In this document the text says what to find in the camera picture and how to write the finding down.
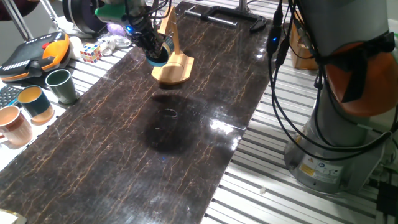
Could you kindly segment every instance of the pink mug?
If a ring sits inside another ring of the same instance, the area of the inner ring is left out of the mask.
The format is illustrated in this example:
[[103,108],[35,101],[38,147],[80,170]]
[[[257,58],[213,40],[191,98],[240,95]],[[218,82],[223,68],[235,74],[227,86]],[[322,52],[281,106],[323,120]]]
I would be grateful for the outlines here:
[[16,106],[0,109],[0,138],[3,137],[15,146],[23,146],[33,138],[32,126]]

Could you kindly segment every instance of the warning label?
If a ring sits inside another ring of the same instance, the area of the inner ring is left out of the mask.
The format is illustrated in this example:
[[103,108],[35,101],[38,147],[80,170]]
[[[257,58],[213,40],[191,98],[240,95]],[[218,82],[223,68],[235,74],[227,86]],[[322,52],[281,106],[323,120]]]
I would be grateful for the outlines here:
[[340,176],[342,166],[334,166],[306,155],[300,166],[305,174],[320,180],[335,184]]

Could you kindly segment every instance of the keyboard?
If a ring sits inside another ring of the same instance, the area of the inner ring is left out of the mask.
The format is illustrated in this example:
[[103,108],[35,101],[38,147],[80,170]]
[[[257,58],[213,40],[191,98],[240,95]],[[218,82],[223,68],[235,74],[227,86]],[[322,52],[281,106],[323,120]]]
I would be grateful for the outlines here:
[[20,89],[6,85],[0,90],[0,108],[17,105],[17,95]]

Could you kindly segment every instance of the black bracket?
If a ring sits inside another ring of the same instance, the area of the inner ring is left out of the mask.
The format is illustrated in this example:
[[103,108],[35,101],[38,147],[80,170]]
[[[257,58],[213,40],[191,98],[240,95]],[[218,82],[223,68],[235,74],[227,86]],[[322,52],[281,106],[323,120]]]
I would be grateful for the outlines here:
[[243,12],[238,9],[230,9],[227,7],[214,6],[207,10],[201,15],[201,19],[204,21],[209,21],[209,16],[214,16],[215,14],[222,14],[231,17],[237,17],[247,21],[254,21],[254,24],[250,27],[250,32],[258,32],[263,30],[267,24],[267,19],[262,16],[255,15],[250,12]]

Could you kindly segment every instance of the rubik's cube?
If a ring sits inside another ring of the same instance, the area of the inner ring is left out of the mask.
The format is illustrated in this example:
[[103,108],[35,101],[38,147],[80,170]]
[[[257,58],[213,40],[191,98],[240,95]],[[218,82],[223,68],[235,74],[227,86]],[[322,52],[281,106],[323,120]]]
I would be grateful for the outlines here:
[[96,63],[102,57],[101,48],[94,44],[86,44],[80,54],[83,60],[89,63]]

